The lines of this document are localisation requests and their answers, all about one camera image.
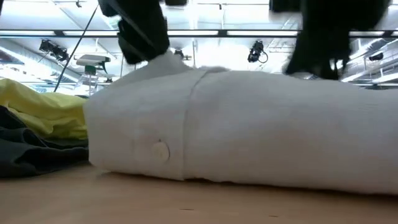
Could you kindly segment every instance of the dark gray cloth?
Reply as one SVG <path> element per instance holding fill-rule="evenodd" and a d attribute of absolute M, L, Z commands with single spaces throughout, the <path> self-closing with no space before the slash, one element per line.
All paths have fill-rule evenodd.
<path fill-rule="evenodd" d="M 44 140 L 0 106 L 0 177 L 26 177 L 88 161 L 87 140 Z"/>

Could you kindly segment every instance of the wooden table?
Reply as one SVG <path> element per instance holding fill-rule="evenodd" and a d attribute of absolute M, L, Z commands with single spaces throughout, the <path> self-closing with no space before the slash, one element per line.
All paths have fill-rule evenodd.
<path fill-rule="evenodd" d="M 1 224 L 398 223 L 398 200 L 261 186 L 175 182 L 80 166 L 0 180 Z"/>

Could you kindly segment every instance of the yellow cloth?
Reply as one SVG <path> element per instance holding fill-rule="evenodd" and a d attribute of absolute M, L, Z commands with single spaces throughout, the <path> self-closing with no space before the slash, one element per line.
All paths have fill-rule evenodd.
<path fill-rule="evenodd" d="M 61 93 L 37 93 L 14 80 L 0 80 L 0 105 L 43 138 L 86 139 L 85 101 Z"/>

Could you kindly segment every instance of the white shirt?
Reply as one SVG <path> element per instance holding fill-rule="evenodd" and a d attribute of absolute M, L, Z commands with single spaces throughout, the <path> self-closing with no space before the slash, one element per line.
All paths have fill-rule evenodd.
<path fill-rule="evenodd" d="M 90 161 L 175 180 L 398 194 L 396 93 L 192 69 L 167 52 L 88 100 Z"/>

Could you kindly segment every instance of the shirt button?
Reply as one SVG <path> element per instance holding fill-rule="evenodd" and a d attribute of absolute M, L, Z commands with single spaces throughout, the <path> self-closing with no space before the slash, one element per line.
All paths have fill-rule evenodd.
<path fill-rule="evenodd" d="M 165 162 L 170 157 L 169 147 L 164 142 L 157 142 L 152 146 L 152 153 L 161 161 Z"/>

